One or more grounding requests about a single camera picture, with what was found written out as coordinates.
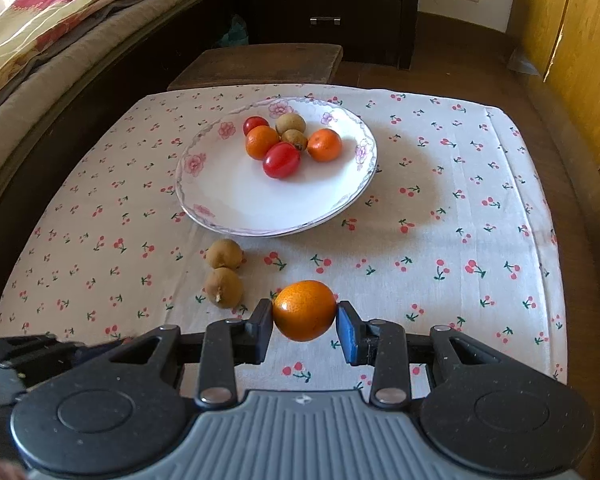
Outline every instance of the cherry tomato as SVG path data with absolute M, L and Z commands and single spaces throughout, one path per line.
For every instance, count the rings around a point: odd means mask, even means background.
M 288 142 L 272 146 L 262 161 L 262 169 L 271 178 L 286 178 L 300 166 L 300 152 Z
M 253 117 L 249 117 L 246 121 L 244 121 L 244 124 L 242 125 L 242 130 L 246 135 L 256 126 L 269 126 L 269 122 L 263 117 L 254 115 Z

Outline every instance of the drawer handle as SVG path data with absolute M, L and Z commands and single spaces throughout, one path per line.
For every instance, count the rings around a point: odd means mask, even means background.
M 340 18 L 334 18 L 332 16 L 314 16 L 309 18 L 309 23 L 317 25 L 318 23 L 333 23 L 333 25 L 340 25 Z

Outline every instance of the floral plate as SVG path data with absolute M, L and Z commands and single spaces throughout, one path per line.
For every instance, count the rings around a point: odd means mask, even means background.
M 269 178 L 262 163 L 244 151 L 242 124 L 261 116 L 273 126 L 296 112 L 307 135 L 331 128 L 342 138 L 342 153 L 318 163 L 302 154 L 292 176 Z M 305 231 L 336 216 L 356 200 L 376 172 L 378 149 L 366 124 L 341 106 L 313 98 L 260 101 L 229 112 L 197 134 L 180 157 L 176 193 L 184 211 L 212 231 L 270 237 Z

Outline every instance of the tablecloth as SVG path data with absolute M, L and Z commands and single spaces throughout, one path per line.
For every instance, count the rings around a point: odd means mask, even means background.
M 238 239 L 246 291 L 240 307 L 221 310 L 202 290 L 205 250 L 219 236 L 182 211 L 174 170 L 204 124 L 284 96 L 328 100 L 359 115 L 378 143 L 376 174 L 364 196 L 323 225 Z M 42 215 L 4 289 L 0 336 L 51 332 L 93 344 L 165 322 L 201 332 L 218 319 L 247 317 L 260 298 L 306 279 L 326 283 L 362 319 L 412 333 L 448 324 L 566 380 L 557 241 L 515 124 L 471 102 L 337 86 L 231 86 L 140 100 Z M 195 372 L 187 369 L 185 391 Z M 240 391 L 368 395 L 372 374 L 346 365 L 334 326 L 308 343 L 274 329 L 265 362 L 236 368 Z

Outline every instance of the chest of drawers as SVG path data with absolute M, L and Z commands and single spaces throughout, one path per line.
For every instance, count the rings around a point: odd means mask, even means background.
M 344 59 L 408 68 L 418 0 L 238 0 L 251 43 L 334 43 Z

